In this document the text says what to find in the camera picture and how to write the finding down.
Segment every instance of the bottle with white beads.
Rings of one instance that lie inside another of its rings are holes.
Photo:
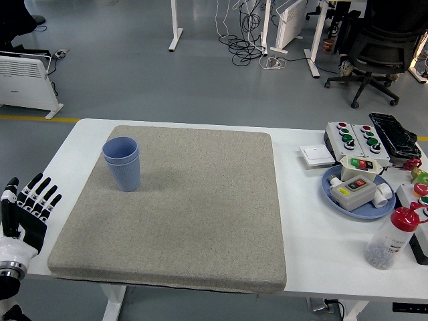
[[[425,207],[412,202],[410,209],[399,207],[387,219],[379,231],[372,237],[364,251],[364,257],[371,266],[387,270],[396,262],[400,253],[404,250],[413,232],[421,223],[415,209]]]

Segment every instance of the plastic cup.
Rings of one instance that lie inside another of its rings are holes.
[[[107,163],[127,164],[138,156],[138,143],[131,137],[116,137],[104,144],[102,154]]]
[[[126,164],[107,162],[118,188],[123,192],[135,191],[140,186],[140,155]]]
[[[322,40],[322,49],[324,51],[331,51],[333,48],[334,40],[333,39],[323,39]]]

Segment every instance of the robot finger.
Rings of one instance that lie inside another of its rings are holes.
[[[41,213],[41,210],[46,205],[46,203],[49,200],[49,198],[56,192],[57,189],[58,189],[58,186],[56,186],[56,185],[54,185],[53,187],[51,187],[50,190],[48,190],[47,193],[43,196],[43,198],[41,200],[39,200],[34,205],[33,209],[31,210],[31,214],[33,214],[36,217],[39,217],[40,213]]]
[[[41,212],[39,218],[41,219],[41,221],[46,222],[47,219],[49,219],[49,215],[51,214],[52,210],[54,209],[55,205],[58,204],[58,202],[60,201],[62,195],[58,194],[56,195],[52,202]]]
[[[3,226],[3,234],[7,237],[19,237],[19,218],[14,211],[18,183],[18,179],[13,177],[6,185],[5,191],[1,196],[1,224]]]
[[[39,197],[40,193],[49,185],[50,182],[51,182],[50,177],[45,179],[40,184],[40,186],[32,194],[30,194],[29,197],[27,197],[22,208],[25,209],[27,212],[31,212],[31,209],[34,206],[34,203],[37,201],[37,198]]]
[[[32,180],[31,182],[29,182],[27,184],[27,186],[25,186],[22,191],[18,194],[18,198],[17,198],[17,204],[19,207],[24,206],[25,200],[27,198],[27,196],[30,194],[31,190],[34,188],[34,186],[40,182],[41,178],[43,177],[43,174],[39,173],[37,174]]]

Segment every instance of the robotic hand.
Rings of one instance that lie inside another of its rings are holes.
[[[44,196],[43,190],[51,179],[41,181],[40,173],[17,196],[18,179],[12,178],[1,196],[0,229],[0,300],[11,298],[19,291],[30,260],[40,253],[46,234],[45,222],[60,201],[58,187],[54,185]]]

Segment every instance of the table leg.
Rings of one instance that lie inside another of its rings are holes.
[[[266,39],[268,38],[268,27],[270,21],[270,3],[271,0],[266,0],[265,8],[265,21],[263,23],[263,31],[261,33],[261,46],[264,48],[263,55],[266,56],[268,53],[268,45],[266,44]]]
[[[318,51],[318,47],[320,45],[322,28],[324,27],[324,21],[326,20],[326,15],[327,15],[327,8],[328,8],[328,3],[326,1],[321,1],[321,13],[320,13],[320,16],[318,17],[318,22],[316,24],[314,41],[312,42],[312,49],[304,50],[313,78],[320,77],[320,73],[318,72],[318,68],[315,66],[314,62],[316,59],[316,53]]]
[[[173,34],[174,34],[174,39],[173,42],[171,42],[171,45],[169,46],[168,50],[169,51],[175,51],[175,47],[177,46],[181,34],[183,32],[183,28],[178,28],[177,27],[177,3],[176,0],[171,0],[171,11],[173,13]]]
[[[421,40],[423,40],[423,39],[425,39],[425,41],[421,41],[421,43],[419,44],[419,47],[417,48],[415,57],[419,57],[419,55],[422,52],[422,49],[425,47],[425,44],[427,43],[427,39],[428,39],[427,33],[425,33],[425,35],[421,38]],[[412,63],[410,64],[409,72],[413,75],[413,77],[416,78],[416,80],[420,84],[428,84],[427,79],[425,79],[424,77],[421,77],[421,75],[417,72],[415,65],[416,65],[416,59],[414,59],[412,61]]]
[[[102,321],[117,321],[120,308],[125,296],[126,286],[116,284],[100,284],[102,291],[108,298],[108,303]]]
[[[357,321],[356,316],[364,310],[368,301],[353,301],[353,300],[340,300],[345,306],[345,317],[343,321]]]

